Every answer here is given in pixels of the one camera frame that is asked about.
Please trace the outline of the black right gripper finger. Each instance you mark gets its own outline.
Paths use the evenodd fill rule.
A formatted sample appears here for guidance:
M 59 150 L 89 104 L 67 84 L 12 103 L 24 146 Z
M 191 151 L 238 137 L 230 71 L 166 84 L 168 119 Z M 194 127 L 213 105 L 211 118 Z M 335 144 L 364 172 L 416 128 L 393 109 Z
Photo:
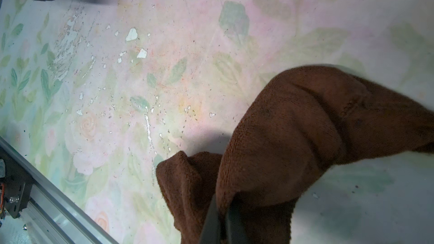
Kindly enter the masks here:
M 214 194 L 200 235 L 200 244 L 248 244 L 249 239 L 241 218 L 241 204 L 233 201 L 221 219 L 218 214 L 216 195 Z

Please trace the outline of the brown wiping cloth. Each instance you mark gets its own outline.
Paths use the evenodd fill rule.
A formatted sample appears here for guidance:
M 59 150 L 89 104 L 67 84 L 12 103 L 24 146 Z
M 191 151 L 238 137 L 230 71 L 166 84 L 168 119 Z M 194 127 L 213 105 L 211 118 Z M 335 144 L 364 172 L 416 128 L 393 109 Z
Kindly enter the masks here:
M 184 244 L 197 244 L 213 195 L 221 219 L 233 201 L 252 244 L 288 244 L 295 205 L 334 165 L 406 151 L 433 153 L 434 113 L 333 66 L 276 75 L 223 154 L 180 151 L 156 168 Z

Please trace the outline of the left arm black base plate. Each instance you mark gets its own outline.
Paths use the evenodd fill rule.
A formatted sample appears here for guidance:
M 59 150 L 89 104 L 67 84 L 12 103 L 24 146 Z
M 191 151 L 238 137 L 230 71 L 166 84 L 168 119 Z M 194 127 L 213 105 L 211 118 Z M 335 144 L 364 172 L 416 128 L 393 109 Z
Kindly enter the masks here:
M 13 218 L 20 218 L 20 212 L 27 208 L 34 184 L 30 174 L 1 149 L 1 198 L 3 209 Z

